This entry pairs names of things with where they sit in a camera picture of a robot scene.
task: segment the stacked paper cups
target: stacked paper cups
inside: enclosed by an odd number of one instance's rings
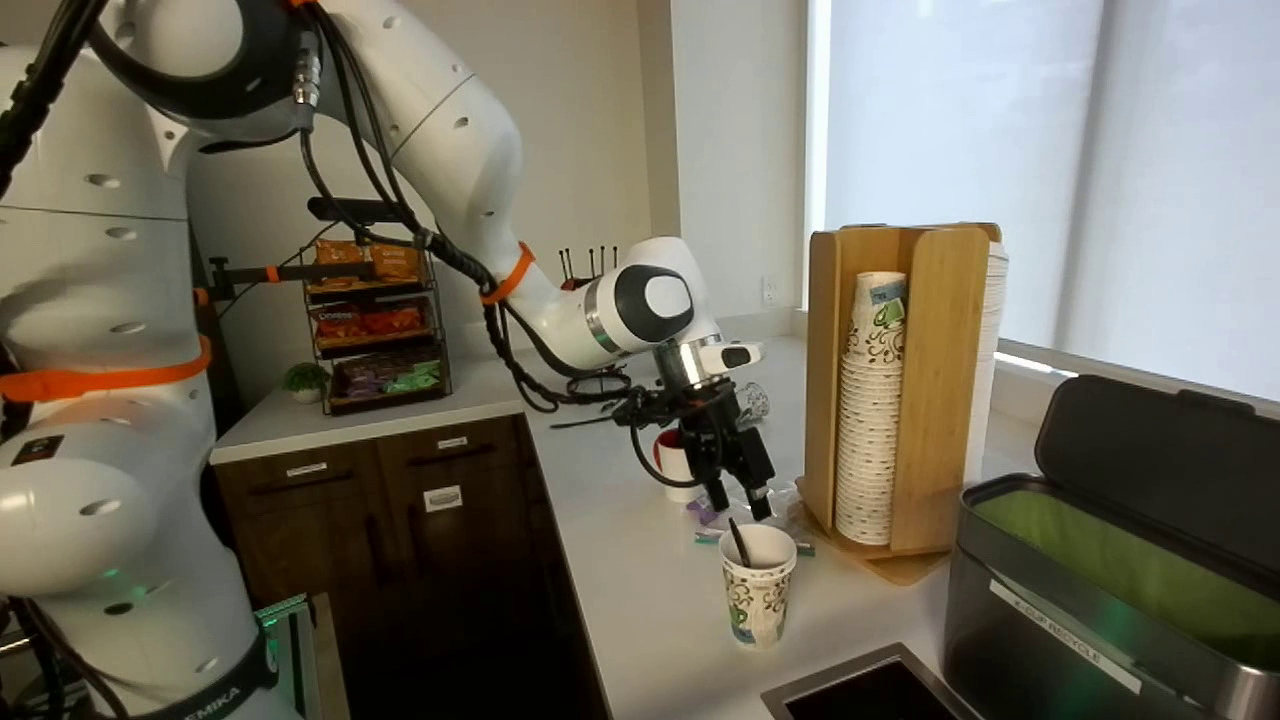
[[[889,543],[905,325],[909,274],[860,271],[838,384],[837,480],[837,526],[851,543]]]

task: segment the dark wood cabinet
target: dark wood cabinet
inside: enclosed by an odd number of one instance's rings
[[[474,675],[601,716],[601,683],[525,416],[219,464],[256,603],[329,593],[353,703],[468,716]]]

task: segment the countertop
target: countertop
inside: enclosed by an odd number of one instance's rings
[[[759,432],[776,464],[776,509],[786,509],[804,469],[804,341],[766,341],[765,358],[736,380],[757,380],[766,394]],[[937,561],[919,578],[889,583],[818,536],[793,575],[784,640],[757,650],[736,648],[721,554],[696,539],[689,513],[643,477],[628,432],[617,422],[556,429],[585,406],[526,411],[497,358],[456,367],[456,387],[443,400],[355,416],[325,416],[314,402],[275,391],[219,435],[212,464],[513,411],[526,416],[537,440],[613,716],[766,720],[759,692],[882,643],[909,643],[927,667],[938,663],[949,562]],[[1019,419],[996,411],[984,477],[1030,469],[1027,435]]]

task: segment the paper cup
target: paper cup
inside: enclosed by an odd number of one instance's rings
[[[752,566],[736,554],[733,533],[721,533],[729,633],[745,648],[776,643],[786,622],[796,539],[773,525],[740,525]]]
[[[691,480],[691,469],[689,469],[678,432],[661,432],[661,435],[653,440],[653,464],[654,464],[668,480]],[[689,509],[691,496],[696,496],[696,483],[691,483],[691,487],[670,487],[670,483],[665,483],[665,496],[668,496],[670,502]]]

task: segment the cabinet door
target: cabinet door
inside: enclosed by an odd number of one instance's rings
[[[400,612],[415,650],[456,650],[543,620],[539,539],[517,416],[380,440],[403,543]]]
[[[345,656],[376,650],[390,561],[373,444],[225,464],[214,477],[250,598],[329,593]]]

